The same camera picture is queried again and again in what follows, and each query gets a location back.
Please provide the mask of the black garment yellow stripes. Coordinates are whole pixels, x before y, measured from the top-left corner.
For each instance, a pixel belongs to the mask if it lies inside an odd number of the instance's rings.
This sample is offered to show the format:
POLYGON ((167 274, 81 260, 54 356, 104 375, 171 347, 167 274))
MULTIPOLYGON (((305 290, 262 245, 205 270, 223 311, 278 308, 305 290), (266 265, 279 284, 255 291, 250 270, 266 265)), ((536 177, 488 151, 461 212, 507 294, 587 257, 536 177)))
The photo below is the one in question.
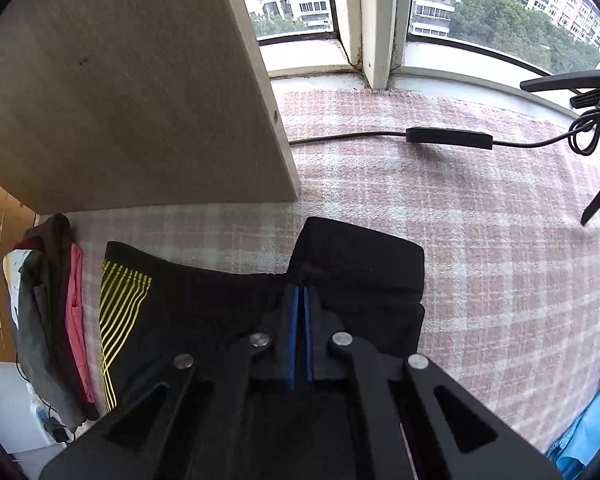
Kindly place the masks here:
POLYGON ((380 353, 404 358, 418 345, 425 256, 402 238, 312 217, 281 274, 231 274, 181 266, 120 242, 107 245, 99 328, 110 408, 130 402, 180 354, 209 365, 276 312, 284 289, 299 289, 297 382, 268 396, 250 388, 242 440, 229 479, 347 479, 346 444, 330 428, 343 404, 306 385, 302 292, 380 353))

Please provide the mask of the light wooden board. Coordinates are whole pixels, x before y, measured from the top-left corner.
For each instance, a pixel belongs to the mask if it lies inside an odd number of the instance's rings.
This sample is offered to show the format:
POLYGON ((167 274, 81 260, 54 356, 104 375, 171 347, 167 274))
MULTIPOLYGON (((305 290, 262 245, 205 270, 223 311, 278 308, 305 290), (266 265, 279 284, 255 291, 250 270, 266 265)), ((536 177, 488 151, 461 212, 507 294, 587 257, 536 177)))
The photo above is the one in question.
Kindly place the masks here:
POLYGON ((292 202, 242 0, 0 0, 0 185, 40 214, 292 202))

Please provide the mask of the black tripod stand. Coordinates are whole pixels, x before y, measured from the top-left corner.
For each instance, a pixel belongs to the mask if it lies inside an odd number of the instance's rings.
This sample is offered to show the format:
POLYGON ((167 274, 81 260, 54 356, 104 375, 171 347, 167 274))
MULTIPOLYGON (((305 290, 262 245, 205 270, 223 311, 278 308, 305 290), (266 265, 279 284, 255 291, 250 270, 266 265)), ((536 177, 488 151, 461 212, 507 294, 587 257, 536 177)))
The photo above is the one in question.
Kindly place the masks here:
POLYGON ((586 89, 570 99, 572 108, 583 110, 569 127, 565 138, 569 147, 582 156, 590 156, 600 142, 600 70, 585 70, 521 81, 521 90, 534 93, 554 90, 586 89))

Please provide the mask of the blue striped shirt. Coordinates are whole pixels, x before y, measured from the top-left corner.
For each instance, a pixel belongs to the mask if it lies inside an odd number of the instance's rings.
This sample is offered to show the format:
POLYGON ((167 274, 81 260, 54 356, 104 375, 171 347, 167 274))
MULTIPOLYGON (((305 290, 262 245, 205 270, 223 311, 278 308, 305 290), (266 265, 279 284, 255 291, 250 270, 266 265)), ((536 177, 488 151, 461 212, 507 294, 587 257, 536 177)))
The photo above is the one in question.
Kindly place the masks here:
POLYGON ((550 446, 546 457, 564 479, 583 479, 600 452, 600 388, 586 409, 550 446))

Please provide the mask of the stack of folded clothes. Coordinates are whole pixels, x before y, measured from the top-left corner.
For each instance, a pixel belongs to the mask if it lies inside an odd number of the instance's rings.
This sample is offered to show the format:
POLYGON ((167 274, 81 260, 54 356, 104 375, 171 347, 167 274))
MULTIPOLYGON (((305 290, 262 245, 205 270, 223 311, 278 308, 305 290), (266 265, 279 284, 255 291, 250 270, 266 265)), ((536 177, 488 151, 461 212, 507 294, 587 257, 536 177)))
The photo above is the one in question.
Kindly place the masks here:
POLYGON ((81 252, 69 219, 28 229, 3 258, 17 362, 38 398, 67 430, 99 418, 82 328, 81 252))

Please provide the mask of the pink plaid bed sheet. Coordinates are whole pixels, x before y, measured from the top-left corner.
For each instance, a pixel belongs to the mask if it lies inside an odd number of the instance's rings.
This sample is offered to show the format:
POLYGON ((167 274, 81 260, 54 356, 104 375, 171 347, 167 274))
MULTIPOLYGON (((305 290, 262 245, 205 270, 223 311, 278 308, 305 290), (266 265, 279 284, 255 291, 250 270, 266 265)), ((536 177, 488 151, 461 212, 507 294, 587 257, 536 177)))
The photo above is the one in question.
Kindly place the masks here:
POLYGON ((513 99, 418 91, 274 94, 301 181, 290 204, 74 212, 87 348, 99 352, 110 240, 188 266, 286 269, 319 216, 411 240, 425 253, 419 349, 540 450, 600 383, 600 144, 580 156, 568 117, 513 99))

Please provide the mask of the white power strip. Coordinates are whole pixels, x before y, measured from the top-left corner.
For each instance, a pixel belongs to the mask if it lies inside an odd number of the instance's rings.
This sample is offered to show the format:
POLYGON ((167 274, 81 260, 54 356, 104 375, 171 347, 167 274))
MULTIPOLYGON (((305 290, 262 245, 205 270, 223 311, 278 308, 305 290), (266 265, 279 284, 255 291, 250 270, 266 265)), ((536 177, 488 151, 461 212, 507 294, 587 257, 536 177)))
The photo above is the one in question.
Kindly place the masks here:
POLYGON ((21 377, 16 364, 0 362, 0 443, 5 451, 17 454, 50 445, 64 448, 45 430, 46 418, 47 408, 21 377))

